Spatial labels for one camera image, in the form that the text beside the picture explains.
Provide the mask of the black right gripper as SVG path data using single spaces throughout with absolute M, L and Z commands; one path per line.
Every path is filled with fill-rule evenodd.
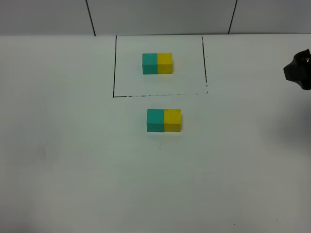
M 288 81 L 298 84 L 303 90 L 311 89 L 311 53 L 304 50 L 297 53 L 291 63 L 283 69 Z

